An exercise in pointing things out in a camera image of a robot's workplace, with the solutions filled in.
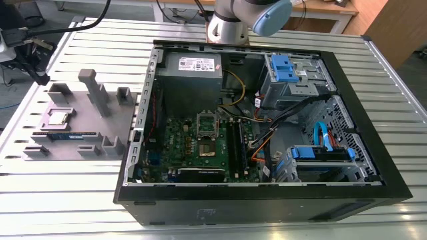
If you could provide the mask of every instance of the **slotted aluminum surface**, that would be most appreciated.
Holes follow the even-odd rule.
[[[88,18],[84,25],[94,19]],[[155,39],[204,42],[203,25],[104,20],[66,33],[52,60],[52,83],[73,90],[80,69],[94,69],[106,89],[128,86],[140,92]],[[425,111],[397,75],[357,36],[281,31],[272,37],[249,34],[253,46],[329,51],[361,100],[413,198],[377,207],[337,223],[141,227],[113,204],[120,161],[20,159],[29,135],[46,109],[48,87],[33,86],[0,138],[0,236],[25,239],[425,239],[427,124]]]

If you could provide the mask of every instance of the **ram slot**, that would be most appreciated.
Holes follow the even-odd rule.
[[[243,123],[239,122],[239,135],[240,135],[240,162],[241,162],[241,172],[244,175],[248,175],[248,159],[247,159],[247,145],[245,145],[245,136],[244,136],[244,129]]]
[[[229,122],[227,124],[227,147],[228,147],[228,166],[229,176],[237,179],[243,176],[241,162],[241,141],[240,141],[239,123]]]

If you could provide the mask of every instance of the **green circuit board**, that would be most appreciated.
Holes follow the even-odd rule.
[[[179,168],[216,168],[225,170],[227,182],[255,182],[257,168],[247,169],[248,175],[233,178],[229,173],[229,153],[227,144],[227,120],[217,121],[217,138],[197,138],[196,118],[167,120],[164,134],[164,148],[161,152],[160,170],[153,172],[156,182],[167,182],[165,171]],[[212,123],[201,121],[201,126],[211,131]],[[252,123],[241,122],[244,141],[253,140]]]

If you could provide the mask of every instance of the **floor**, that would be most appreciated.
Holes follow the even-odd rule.
[[[66,28],[74,16],[96,18],[104,9],[104,5],[90,3],[66,2],[64,5],[65,11],[57,11],[54,2],[52,1],[37,1],[37,5],[45,19],[45,24],[38,27],[37,30]],[[172,12],[168,9],[164,12],[172,19]],[[187,10],[185,12],[179,13],[179,15],[181,15],[185,19],[192,19],[196,13],[197,12],[195,10]],[[153,21],[155,15],[149,7],[112,5],[105,18]],[[203,17],[196,16],[191,23],[204,24]],[[46,35],[42,37],[42,39],[58,43],[61,37],[62,36],[60,34],[56,34]],[[5,128],[17,107],[10,107],[6,109],[1,108],[20,103],[33,84],[30,78],[18,71],[6,70],[5,74],[13,78],[14,85],[12,87],[5,87],[2,84],[0,84],[0,133],[1,128]],[[397,69],[397,74],[412,90],[413,95],[419,99],[420,103],[427,108],[427,60],[417,59],[417,56],[413,54],[404,65]]]

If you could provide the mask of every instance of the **motherboard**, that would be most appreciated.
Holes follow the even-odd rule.
[[[252,123],[245,120],[217,119],[205,112],[195,118],[168,118],[163,151],[147,156],[152,181],[257,182],[259,170],[249,167],[247,156],[253,138]]]

